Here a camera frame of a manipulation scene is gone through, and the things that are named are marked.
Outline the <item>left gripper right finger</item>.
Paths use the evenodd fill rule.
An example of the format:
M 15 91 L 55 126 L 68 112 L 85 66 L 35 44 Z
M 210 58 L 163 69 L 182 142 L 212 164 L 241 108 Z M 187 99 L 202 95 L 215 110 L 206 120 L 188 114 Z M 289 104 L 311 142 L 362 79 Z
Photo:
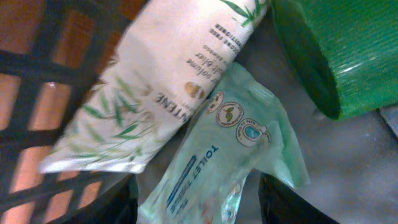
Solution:
M 258 196 L 263 223 L 338 224 L 269 174 L 261 174 Z

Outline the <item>green lid jar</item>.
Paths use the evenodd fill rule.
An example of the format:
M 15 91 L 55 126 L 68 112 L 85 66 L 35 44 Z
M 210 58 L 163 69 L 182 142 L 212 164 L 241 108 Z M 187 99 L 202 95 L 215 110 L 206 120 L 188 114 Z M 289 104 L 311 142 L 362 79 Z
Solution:
M 277 0 L 275 28 L 302 85 L 331 119 L 397 102 L 397 0 Z

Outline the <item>white bamboo print tube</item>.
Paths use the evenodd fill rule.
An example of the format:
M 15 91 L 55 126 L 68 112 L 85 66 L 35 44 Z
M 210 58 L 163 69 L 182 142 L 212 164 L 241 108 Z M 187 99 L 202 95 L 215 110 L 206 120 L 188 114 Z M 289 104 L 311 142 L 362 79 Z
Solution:
M 206 100 L 268 7 L 267 0 L 148 2 L 39 171 L 142 172 Z

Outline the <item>mint toilet tissue pack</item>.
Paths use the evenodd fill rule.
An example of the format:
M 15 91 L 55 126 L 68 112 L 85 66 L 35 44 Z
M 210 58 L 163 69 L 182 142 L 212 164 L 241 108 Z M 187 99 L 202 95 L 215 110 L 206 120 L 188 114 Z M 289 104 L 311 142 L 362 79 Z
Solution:
M 278 98 L 240 64 L 229 66 L 157 187 L 139 223 L 233 223 L 250 171 L 297 188 L 310 179 Z

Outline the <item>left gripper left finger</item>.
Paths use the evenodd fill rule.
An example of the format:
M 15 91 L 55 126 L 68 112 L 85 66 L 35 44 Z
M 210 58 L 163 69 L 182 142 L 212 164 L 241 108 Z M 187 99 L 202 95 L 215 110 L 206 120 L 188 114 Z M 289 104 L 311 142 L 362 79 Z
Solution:
M 136 176 L 130 174 L 116 185 L 116 189 L 109 189 L 62 224 L 136 224 L 138 195 Z

